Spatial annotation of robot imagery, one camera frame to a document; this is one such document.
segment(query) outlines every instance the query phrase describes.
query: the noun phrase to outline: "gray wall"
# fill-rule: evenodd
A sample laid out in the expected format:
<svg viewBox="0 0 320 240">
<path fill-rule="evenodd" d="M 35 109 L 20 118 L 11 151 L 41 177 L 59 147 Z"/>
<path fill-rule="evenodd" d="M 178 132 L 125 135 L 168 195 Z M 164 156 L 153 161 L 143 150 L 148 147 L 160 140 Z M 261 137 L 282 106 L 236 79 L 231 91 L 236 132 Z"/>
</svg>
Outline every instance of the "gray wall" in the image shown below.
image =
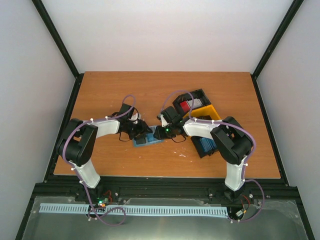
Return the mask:
<svg viewBox="0 0 320 240">
<path fill-rule="evenodd" d="M 253 71 L 292 0 L 44 0 L 79 71 Z"/>
<path fill-rule="evenodd" d="M 320 2 L 304 1 L 258 85 L 290 185 L 320 239 Z"/>
<path fill-rule="evenodd" d="M 74 78 L 31 0 L 0 1 L 0 239 L 42 182 Z"/>
</svg>

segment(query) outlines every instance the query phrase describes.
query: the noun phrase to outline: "wooden table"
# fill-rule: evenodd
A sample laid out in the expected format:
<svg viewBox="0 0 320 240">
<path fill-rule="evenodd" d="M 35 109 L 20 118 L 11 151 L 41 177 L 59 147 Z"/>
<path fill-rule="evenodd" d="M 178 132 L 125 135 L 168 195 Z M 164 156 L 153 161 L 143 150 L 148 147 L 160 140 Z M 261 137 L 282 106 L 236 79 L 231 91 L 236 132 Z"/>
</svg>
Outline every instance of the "wooden table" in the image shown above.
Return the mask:
<svg viewBox="0 0 320 240">
<path fill-rule="evenodd" d="M 127 94 L 136 97 L 136 108 L 149 126 L 159 125 L 166 97 L 176 90 L 203 89 L 221 118 L 233 116 L 256 139 L 256 152 L 249 160 L 247 178 L 280 178 L 258 99 L 248 72 L 86 72 L 72 118 L 98 119 L 121 107 Z M 168 105 L 176 98 L 172 97 Z M 165 140 L 133 147 L 119 135 L 96 140 L 92 162 L 101 176 L 224 178 L 226 162 L 217 152 L 199 158 L 190 138 L 182 143 Z M 55 175 L 74 174 L 58 159 Z"/>
</svg>

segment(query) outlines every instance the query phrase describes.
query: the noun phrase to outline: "transparent plastic sheet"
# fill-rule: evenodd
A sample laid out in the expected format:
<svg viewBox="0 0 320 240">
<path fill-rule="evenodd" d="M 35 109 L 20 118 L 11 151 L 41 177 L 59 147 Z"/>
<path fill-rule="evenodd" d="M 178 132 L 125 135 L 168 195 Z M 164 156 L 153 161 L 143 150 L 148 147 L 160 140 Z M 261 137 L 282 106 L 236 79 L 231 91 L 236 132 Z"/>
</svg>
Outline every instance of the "transparent plastic sheet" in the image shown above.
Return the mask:
<svg viewBox="0 0 320 240">
<path fill-rule="evenodd" d="M 125 205 L 148 206 L 208 206 L 194 199 L 120 199 Z M 307 240 L 305 229 L 294 201 L 266 200 L 261 214 L 247 223 L 233 223 L 216 217 L 155 217 L 127 216 L 121 226 L 108 227 L 99 221 L 88 221 L 83 214 L 38 213 L 40 203 L 71 203 L 72 197 L 37 197 L 24 232 L 24 240 L 241 240 L 290 239 Z M 245 218 L 255 214 L 251 205 Z M 122 216 L 107 216 L 105 221 L 115 223 Z"/>
</svg>

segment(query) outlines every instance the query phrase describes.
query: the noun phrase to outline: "red object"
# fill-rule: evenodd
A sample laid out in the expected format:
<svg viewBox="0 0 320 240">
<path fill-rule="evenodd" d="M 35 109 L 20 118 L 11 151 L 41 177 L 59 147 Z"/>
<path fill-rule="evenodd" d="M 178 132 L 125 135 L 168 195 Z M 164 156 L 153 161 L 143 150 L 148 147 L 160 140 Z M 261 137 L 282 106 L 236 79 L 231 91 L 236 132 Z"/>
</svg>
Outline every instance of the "red object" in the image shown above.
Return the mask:
<svg viewBox="0 0 320 240">
<path fill-rule="evenodd" d="M 180 106 L 184 112 L 188 112 L 190 110 L 190 106 L 187 101 L 180 103 Z"/>
</svg>

